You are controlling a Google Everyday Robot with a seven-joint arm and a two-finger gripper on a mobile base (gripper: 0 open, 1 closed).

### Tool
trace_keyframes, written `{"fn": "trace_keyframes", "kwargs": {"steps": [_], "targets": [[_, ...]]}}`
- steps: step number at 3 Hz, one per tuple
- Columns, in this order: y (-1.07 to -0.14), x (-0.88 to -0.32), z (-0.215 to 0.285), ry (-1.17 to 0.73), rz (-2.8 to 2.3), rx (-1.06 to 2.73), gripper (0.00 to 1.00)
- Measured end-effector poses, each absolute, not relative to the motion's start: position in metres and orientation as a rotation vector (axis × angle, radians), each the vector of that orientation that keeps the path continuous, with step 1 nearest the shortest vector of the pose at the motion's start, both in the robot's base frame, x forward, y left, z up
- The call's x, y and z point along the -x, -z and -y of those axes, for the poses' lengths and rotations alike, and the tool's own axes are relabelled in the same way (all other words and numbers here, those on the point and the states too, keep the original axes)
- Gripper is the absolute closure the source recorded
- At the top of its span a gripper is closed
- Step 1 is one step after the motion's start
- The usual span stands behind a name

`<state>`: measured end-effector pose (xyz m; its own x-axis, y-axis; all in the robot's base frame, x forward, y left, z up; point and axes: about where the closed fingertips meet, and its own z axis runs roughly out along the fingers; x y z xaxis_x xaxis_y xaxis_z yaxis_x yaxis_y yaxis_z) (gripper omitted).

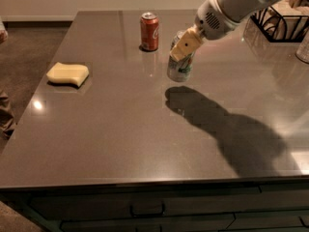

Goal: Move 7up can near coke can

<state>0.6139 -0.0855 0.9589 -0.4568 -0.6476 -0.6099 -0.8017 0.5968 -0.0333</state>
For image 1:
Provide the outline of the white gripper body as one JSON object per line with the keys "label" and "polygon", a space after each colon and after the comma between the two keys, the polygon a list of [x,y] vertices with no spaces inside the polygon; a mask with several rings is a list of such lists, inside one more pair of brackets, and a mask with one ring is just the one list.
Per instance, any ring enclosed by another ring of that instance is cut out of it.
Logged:
{"label": "white gripper body", "polygon": [[224,38],[239,26],[224,14],[218,0],[206,0],[197,10],[194,23],[201,37],[210,41]]}

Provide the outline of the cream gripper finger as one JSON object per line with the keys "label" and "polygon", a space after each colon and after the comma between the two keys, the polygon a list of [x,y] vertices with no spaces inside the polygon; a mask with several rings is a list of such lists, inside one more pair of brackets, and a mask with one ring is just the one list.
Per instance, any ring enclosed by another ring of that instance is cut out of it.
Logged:
{"label": "cream gripper finger", "polygon": [[184,31],[181,38],[170,50],[170,56],[179,62],[189,54],[193,53],[203,44],[203,38],[197,27],[190,27]]}

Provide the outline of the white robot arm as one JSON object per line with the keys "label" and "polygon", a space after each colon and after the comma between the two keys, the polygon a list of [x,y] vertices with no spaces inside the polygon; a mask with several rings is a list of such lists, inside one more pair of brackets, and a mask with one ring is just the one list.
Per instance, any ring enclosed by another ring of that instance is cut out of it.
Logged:
{"label": "white robot arm", "polygon": [[197,50],[204,40],[214,41],[234,31],[252,13],[280,0],[206,0],[197,10],[194,24],[184,31],[170,56],[177,62]]}

